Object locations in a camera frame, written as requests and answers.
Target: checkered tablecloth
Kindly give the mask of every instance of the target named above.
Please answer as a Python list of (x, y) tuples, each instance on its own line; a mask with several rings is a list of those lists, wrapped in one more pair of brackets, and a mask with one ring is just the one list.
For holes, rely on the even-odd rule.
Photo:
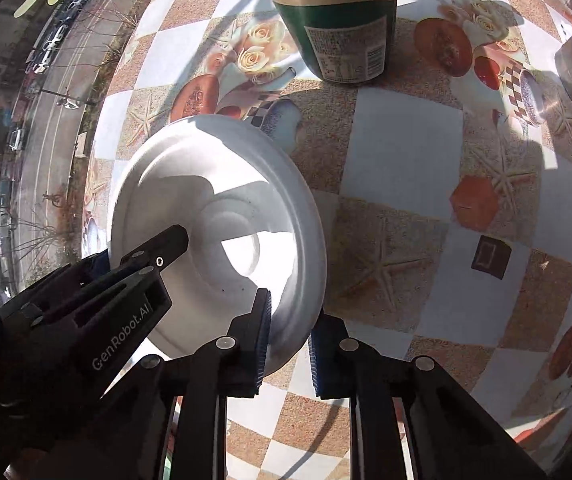
[[(439, 69), (413, 39), (431, 17), (461, 27), (474, 59), (494, 61), (461, 77)], [(572, 444), (572, 102), (554, 63), (571, 13), (558, 0), (398, 0), (386, 73), (360, 87), (316, 78), (277, 20), (271, 0), (152, 0), (102, 105), (86, 250), (104, 240), (130, 157), (181, 114), (184, 85), (213, 74), (210, 112), (275, 135), (313, 191), (326, 311), (384, 355), (434, 356), (550, 469)], [(282, 55), (245, 72), (231, 45), (262, 23)], [(540, 126), (511, 113), (493, 73), (506, 57), (537, 80)], [(271, 110), (293, 114), (290, 137), (275, 134)], [(317, 399), (309, 366), (304, 348), (256, 399), (229, 400), (230, 478), (348, 478), (347, 402)]]

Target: screw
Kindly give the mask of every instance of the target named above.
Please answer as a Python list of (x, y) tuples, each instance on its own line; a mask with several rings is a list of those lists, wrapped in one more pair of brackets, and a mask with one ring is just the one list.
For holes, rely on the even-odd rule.
[(422, 355), (415, 359), (415, 366), (419, 370), (430, 372), (435, 367), (435, 361), (428, 356)]
[(357, 348), (359, 348), (359, 341), (347, 337), (346, 339), (342, 339), (339, 342), (339, 348), (347, 352), (354, 352)]
[(148, 354), (147, 356), (141, 358), (139, 364), (141, 364), (144, 368), (150, 369), (155, 368), (161, 361), (162, 359), (158, 355)]
[(237, 341), (235, 341), (234, 338), (230, 337), (229, 335), (224, 335), (223, 337), (217, 339), (215, 344), (217, 345), (217, 348), (221, 350), (227, 350), (235, 346)]

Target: white bowl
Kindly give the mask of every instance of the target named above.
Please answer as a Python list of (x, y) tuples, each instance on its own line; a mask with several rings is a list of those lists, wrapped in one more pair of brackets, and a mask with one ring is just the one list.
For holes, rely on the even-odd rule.
[(188, 251), (162, 271), (173, 306), (150, 334), (191, 354), (272, 294), (266, 373), (283, 366), (317, 320), (326, 278), (319, 213), (303, 177), (259, 128), (224, 116), (169, 124), (134, 154), (108, 219), (111, 266), (180, 224)]

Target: can label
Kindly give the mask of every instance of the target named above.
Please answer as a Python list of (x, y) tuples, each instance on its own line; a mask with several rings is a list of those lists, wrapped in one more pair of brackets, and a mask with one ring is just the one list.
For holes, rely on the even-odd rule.
[(361, 83), (384, 72), (386, 16), (358, 27), (304, 28), (324, 79)]

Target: street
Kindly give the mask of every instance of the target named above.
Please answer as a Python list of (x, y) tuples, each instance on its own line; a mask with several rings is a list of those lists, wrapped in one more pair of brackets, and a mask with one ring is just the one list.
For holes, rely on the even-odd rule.
[[(106, 54), (106, 46), (121, 25), (118, 14), (127, 14), (133, 1), (90, 0), (61, 43), (53, 65), (46, 72), (43, 89), (85, 100)], [(66, 195), (84, 105), (80, 103), (77, 109), (67, 109), (56, 104), (59, 99), (42, 92), (31, 111), (21, 181), (12, 198), (13, 208), (22, 221), (14, 233), (14, 247), (40, 236), (38, 225), (56, 225), (56, 208), (42, 199), (43, 194)], [(51, 247), (46, 254), (53, 263), (56, 261), (54, 252)], [(19, 290), (25, 288), (24, 280), (32, 261), (33, 256), (27, 256), (19, 262)]]

